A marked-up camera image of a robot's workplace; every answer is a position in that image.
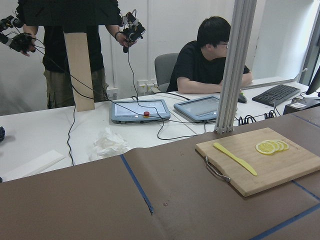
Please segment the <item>right teach pendant tablet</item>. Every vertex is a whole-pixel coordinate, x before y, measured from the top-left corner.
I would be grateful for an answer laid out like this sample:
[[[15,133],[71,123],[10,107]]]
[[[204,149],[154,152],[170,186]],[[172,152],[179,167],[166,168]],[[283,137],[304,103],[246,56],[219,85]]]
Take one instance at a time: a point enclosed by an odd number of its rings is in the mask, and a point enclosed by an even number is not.
[[[173,105],[174,109],[194,122],[216,120],[220,99],[210,95],[182,101]]]

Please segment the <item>black computer monitor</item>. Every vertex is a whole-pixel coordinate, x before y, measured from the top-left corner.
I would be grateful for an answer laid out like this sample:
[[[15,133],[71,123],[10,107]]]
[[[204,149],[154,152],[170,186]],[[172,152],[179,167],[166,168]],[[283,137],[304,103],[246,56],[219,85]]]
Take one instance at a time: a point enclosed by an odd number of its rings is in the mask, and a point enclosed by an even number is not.
[[[312,79],[310,81],[308,90],[306,91],[306,95],[311,95],[316,92],[320,88],[320,58],[318,57],[315,68],[312,73]]]

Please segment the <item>white foam strip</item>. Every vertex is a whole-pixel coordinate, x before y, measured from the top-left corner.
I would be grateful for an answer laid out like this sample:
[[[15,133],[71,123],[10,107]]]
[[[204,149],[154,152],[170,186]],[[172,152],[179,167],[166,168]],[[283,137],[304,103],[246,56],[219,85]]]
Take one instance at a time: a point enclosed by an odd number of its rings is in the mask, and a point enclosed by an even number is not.
[[[51,150],[7,173],[2,174],[0,177],[4,182],[7,182],[33,176],[41,173],[65,158],[66,157],[64,155],[60,154],[56,150]]]

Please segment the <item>seated person black shirt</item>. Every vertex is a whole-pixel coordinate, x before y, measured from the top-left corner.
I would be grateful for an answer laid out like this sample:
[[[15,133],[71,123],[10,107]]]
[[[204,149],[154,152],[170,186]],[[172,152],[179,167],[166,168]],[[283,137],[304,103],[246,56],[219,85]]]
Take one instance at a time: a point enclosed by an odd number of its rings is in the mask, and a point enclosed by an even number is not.
[[[197,38],[179,52],[167,92],[221,93],[231,25],[220,16],[205,19]]]

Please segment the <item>standing person black shirt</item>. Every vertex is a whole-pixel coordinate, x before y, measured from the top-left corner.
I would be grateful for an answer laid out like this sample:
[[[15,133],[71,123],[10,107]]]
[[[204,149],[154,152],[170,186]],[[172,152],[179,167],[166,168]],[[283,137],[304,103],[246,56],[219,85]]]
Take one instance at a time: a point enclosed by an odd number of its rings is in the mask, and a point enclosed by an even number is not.
[[[96,103],[105,102],[108,84],[106,83],[99,27],[97,25],[88,26],[86,36],[94,101]],[[43,74],[46,78],[47,108],[74,106],[63,28],[61,26],[45,26],[43,45],[42,63],[44,65]]]

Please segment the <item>yellow plastic knife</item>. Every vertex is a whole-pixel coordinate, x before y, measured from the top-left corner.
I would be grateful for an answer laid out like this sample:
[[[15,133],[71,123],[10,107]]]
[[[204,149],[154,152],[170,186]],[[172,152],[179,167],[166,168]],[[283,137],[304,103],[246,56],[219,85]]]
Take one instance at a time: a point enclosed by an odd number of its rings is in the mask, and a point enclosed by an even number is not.
[[[216,149],[220,150],[222,153],[224,153],[227,156],[229,156],[230,158],[232,158],[234,161],[236,161],[238,164],[240,164],[243,168],[245,168],[248,172],[250,172],[253,176],[258,175],[258,173],[254,170],[254,168],[249,163],[247,163],[245,160],[235,156],[233,153],[231,153],[229,150],[227,150],[220,143],[214,142],[213,146]]]

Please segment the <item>bamboo cutting board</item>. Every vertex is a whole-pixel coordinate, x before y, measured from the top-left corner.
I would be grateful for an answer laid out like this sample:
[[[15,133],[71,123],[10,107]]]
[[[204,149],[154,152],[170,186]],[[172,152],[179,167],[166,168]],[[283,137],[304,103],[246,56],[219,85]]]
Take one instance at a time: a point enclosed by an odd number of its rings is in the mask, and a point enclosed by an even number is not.
[[[256,144],[264,140],[282,140],[289,149],[272,155],[259,153]],[[236,157],[250,164],[257,172],[254,176],[235,160],[214,147],[217,142]],[[232,136],[198,143],[195,149],[222,175],[230,178],[244,197],[303,177],[320,169],[320,158],[278,132],[263,128]]]

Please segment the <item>black handheld controller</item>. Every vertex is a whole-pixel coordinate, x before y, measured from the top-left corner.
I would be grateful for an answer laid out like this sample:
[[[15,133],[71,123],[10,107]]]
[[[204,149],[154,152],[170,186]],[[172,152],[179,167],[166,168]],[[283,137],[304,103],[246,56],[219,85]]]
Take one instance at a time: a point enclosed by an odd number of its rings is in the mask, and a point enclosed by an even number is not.
[[[129,45],[137,41],[137,39],[143,39],[143,34],[146,29],[140,23],[137,18],[137,10],[133,9],[132,11],[127,12],[125,15],[121,15],[122,26],[122,35],[124,35],[124,42],[127,46],[123,45],[123,52],[129,52]]]

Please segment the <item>left teach pendant tablet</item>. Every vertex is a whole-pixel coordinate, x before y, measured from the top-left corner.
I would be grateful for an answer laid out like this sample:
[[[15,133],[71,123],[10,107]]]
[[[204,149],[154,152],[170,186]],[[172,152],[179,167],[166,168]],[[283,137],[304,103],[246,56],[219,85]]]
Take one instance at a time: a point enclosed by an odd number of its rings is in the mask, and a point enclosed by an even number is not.
[[[166,121],[171,113],[163,99],[113,101],[110,120],[115,124]]]

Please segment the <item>front lemon slice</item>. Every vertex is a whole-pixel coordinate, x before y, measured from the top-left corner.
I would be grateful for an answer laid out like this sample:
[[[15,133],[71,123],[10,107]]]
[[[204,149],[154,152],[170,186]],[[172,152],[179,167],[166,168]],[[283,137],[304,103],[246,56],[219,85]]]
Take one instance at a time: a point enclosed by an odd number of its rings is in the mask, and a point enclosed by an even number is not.
[[[272,155],[276,151],[275,147],[271,143],[266,142],[266,141],[258,143],[255,146],[255,149],[259,153],[264,154],[264,155]]]

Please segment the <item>crumpled white tissue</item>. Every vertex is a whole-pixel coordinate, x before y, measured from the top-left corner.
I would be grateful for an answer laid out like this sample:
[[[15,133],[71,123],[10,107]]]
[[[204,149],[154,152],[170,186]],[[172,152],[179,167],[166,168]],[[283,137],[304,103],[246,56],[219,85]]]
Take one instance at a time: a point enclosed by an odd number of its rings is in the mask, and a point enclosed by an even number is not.
[[[99,132],[93,146],[94,153],[105,158],[123,154],[130,149],[128,142],[110,127],[106,127]]]

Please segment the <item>back lemon slice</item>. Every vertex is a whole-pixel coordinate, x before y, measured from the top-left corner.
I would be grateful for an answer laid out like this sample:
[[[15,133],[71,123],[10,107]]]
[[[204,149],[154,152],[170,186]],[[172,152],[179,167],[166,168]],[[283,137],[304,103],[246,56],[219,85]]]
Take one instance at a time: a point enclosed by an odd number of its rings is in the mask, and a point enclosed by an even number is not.
[[[278,140],[278,142],[283,145],[283,150],[288,150],[290,148],[289,145],[285,141]]]

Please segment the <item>lemon slice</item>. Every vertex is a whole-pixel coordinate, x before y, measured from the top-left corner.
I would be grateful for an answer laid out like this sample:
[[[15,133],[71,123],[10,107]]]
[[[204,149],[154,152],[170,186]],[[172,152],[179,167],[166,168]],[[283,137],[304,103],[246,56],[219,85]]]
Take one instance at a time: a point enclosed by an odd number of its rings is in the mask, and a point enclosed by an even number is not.
[[[288,150],[290,148],[289,145],[285,141],[278,140],[278,142],[283,145],[283,150]]]
[[[271,144],[274,147],[274,152],[278,152],[280,150],[280,144],[273,140],[266,140],[265,141],[268,144]]]
[[[264,154],[264,155],[272,155],[276,151],[275,147],[271,143],[266,142],[266,141],[258,143],[255,146],[255,149],[259,153]]]
[[[281,141],[274,140],[274,142],[278,145],[278,152],[283,151],[285,149],[285,145]]]

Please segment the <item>light wooden board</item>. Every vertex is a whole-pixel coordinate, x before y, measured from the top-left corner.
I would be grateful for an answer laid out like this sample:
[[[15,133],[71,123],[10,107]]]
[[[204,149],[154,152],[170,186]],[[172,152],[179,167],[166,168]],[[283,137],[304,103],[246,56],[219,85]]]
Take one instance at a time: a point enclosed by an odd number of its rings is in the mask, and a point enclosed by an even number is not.
[[[87,34],[65,33],[73,98],[78,112],[95,109]]]

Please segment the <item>grey office chair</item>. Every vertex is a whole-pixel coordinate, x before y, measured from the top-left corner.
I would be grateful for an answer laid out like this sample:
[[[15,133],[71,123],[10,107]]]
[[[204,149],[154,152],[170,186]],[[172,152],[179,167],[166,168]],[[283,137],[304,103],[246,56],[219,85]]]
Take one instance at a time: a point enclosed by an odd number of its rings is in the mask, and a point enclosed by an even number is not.
[[[178,55],[178,53],[166,53],[154,60],[156,82],[161,92],[166,92],[168,89]]]

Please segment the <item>black keyboard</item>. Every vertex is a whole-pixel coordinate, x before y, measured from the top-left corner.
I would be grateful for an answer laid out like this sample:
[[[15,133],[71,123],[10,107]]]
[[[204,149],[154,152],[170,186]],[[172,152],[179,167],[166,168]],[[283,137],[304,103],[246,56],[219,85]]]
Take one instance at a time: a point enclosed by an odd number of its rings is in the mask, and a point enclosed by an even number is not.
[[[300,93],[299,88],[280,84],[264,91],[257,96],[254,96],[252,101],[273,107],[283,103],[285,100],[298,93]]]

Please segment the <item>black box with label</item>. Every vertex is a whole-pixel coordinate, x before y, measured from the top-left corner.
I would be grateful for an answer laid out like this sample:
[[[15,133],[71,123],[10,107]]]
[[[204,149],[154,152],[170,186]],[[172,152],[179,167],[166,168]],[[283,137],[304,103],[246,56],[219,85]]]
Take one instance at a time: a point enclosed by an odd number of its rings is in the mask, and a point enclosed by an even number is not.
[[[283,115],[311,109],[314,107],[318,107],[319,105],[319,97],[304,97],[302,99],[294,98],[291,103],[287,104],[284,107]]]

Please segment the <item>aluminium frame post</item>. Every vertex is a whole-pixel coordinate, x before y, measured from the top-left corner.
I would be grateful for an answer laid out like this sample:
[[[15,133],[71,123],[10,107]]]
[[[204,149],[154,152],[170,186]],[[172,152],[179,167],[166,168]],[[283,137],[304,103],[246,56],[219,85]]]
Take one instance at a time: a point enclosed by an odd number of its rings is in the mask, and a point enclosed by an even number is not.
[[[256,5],[255,0],[234,2],[222,92],[214,127],[214,132],[220,135],[233,131]]]

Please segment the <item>teach pendant tablet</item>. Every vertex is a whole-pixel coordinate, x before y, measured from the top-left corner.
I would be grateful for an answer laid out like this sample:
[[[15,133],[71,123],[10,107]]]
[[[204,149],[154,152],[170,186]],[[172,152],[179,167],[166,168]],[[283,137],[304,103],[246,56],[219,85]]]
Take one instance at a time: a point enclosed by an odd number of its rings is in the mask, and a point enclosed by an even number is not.
[[[174,109],[194,122],[216,120],[220,99],[210,95],[182,101],[173,105]]]
[[[171,113],[163,99],[113,101],[110,120],[115,124],[166,121]]]

